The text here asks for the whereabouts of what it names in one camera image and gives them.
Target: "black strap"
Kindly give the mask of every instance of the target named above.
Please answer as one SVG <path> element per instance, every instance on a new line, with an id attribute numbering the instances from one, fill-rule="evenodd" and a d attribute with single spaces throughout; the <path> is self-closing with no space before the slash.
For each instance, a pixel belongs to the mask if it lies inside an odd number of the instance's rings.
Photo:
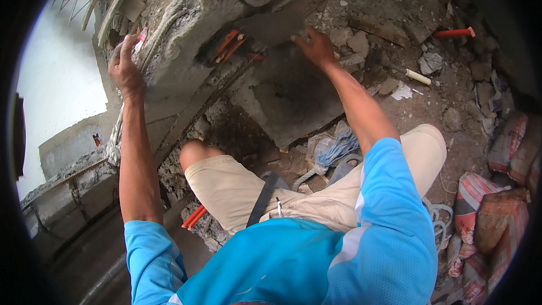
<path id="1" fill-rule="evenodd" d="M 263 212 L 265 211 L 269 200 L 271 199 L 271 194 L 275 190 L 276 182 L 279 180 L 279 175 L 273 171 L 269 174 L 266 179 L 266 183 L 262 188 L 262 192 L 256 200 L 250 217 L 248 217 L 247 227 L 257 224 L 260 221 Z"/>

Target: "blue rope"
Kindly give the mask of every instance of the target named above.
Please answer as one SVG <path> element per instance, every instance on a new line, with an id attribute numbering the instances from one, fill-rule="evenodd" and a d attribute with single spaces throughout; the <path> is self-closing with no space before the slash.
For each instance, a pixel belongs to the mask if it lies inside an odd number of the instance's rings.
<path id="1" fill-rule="evenodd" d="M 359 149 L 359 142 L 351 128 L 346 133 L 341 133 L 333 146 L 324 153 L 316 154 L 316 164 L 326 169 L 333 165 L 337 160 L 347 156 L 350 152 Z"/>

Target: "white wall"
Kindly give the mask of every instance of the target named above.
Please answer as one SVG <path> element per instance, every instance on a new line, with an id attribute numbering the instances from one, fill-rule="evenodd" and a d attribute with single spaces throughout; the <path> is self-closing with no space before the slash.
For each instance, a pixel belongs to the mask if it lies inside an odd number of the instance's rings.
<path id="1" fill-rule="evenodd" d="M 77 12 L 88 0 L 79 0 Z M 81 31 L 86 7 L 71 21 L 73 0 L 45 4 L 23 52 L 17 92 L 24 98 L 27 130 L 19 199 L 45 182 L 38 146 L 78 121 L 106 111 L 107 97 L 96 62 L 94 14 Z"/>

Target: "wooden plank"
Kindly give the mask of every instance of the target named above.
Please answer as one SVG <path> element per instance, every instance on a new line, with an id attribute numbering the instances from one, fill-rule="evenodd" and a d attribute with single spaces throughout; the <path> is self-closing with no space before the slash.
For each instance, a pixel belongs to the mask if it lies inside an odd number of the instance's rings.
<path id="1" fill-rule="evenodd" d="M 378 37 L 387 39 L 392 43 L 401 45 L 403 47 L 406 47 L 410 43 L 410 39 L 408 38 L 407 34 L 393 24 L 382 26 L 378 21 L 359 16 L 350 16 L 348 25 L 358 30 L 364 30 L 372 34 L 376 34 Z"/>

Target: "leg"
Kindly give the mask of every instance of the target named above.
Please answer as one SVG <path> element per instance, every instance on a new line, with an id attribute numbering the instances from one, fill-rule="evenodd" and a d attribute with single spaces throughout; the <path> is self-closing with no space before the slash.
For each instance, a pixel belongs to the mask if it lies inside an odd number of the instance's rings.
<path id="1" fill-rule="evenodd" d="M 420 197 L 423 197 L 446 159 L 444 138 L 433 125 L 422 124 L 403 134 L 401 144 L 416 189 Z M 315 220 L 342 232 L 356 227 L 353 210 L 359 196 L 362 166 L 356 166 L 332 186 L 295 201 L 295 210 L 289 215 Z"/>
<path id="2" fill-rule="evenodd" d="M 179 161 L 194 194 L 221 226 L 230 234 L 244 229 L 265 182 L 231 156 L 199 140 L 182 147 Z M 265 213 L 276 209 L 275 197 L 289 202 L 304 196 L 275 188 Z"/>

